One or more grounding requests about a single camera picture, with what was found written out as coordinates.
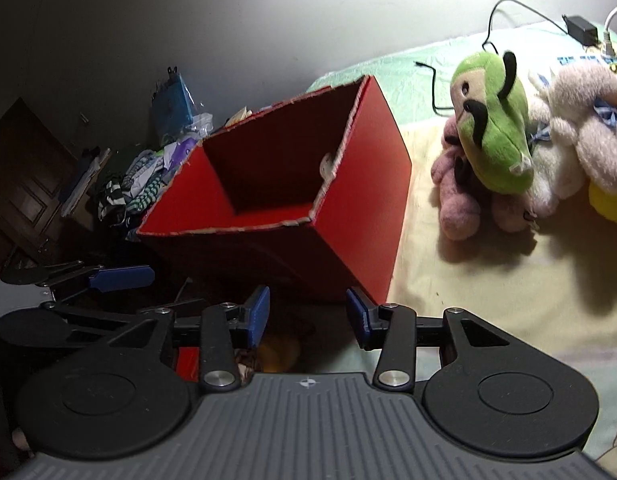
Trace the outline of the pile of clothes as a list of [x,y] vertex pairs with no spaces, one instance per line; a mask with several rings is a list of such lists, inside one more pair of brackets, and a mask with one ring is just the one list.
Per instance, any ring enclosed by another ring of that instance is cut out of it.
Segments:
[[198,144],[194,136],[142,150],[123,171],[104,180],[97,193],[97,219],[109,226],[136,226],[156,203]]

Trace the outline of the large red cardboard box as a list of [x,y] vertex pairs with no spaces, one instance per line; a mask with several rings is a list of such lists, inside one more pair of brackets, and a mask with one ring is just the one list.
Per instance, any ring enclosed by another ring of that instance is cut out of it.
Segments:
[[138,228],[231,296],[255,285],[388,297],[412,162],[377,80],[278,103],[202,140]]

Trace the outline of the dark wooden cabinet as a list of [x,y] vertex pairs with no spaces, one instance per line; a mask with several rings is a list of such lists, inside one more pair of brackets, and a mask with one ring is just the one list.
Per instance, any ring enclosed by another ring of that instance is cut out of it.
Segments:
[[61,191],[76,158],[22,99],[0,118],[0,229],[33,261],[54,258]]

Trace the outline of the pink plush toy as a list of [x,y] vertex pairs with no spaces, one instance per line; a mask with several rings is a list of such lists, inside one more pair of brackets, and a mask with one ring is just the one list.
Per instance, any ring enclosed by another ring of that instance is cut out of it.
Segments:
[[489,206],[496,226],[518,233],[534,226],[527,194],[499,194],[488,190],[473,173],[459,140],[455,117],[446,120],[442,153],[431,166],[431,179],[439,192],[439,221],[449,240],[468,240],[479,231],[482,207]]

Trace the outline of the blue plastic bag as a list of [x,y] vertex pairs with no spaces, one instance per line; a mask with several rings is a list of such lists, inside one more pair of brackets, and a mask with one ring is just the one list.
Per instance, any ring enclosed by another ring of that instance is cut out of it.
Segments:
[[167,78],[153,92],[151,114],[161,145],[173,142],[194,123],[194,100],[177,66],[167,67]]

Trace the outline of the green monkey plush toy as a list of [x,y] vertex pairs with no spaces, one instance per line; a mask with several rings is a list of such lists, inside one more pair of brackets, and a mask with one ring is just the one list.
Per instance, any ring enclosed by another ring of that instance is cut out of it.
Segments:
[[458,64],[450,86],[468,162],[488,190],[503,195],[529,191],[534,178],[529,105],[517,68],[513,52],[478,52]]

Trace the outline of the yellow plush toy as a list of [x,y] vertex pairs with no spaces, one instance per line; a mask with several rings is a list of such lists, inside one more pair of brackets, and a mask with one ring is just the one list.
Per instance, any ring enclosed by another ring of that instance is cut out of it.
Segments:
[[605,219],[617,224],[617,194],[609,194],[589,182],[589,203]]

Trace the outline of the white cream plush toy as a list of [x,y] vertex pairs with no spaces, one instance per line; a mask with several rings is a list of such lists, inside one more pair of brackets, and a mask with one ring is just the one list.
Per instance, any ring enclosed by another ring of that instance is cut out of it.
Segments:
[[617,75],[576,62],[551,75],[531,73],[529,81],[529,199],[537,217],[555,214],[591,181],[617,194]]

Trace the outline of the black power adapter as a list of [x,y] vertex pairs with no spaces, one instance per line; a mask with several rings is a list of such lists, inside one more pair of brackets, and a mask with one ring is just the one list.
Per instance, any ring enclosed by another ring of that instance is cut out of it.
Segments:
[[563,15],[567,34],[583,47],[596,47],[599,43],[597,27],[580,15]]

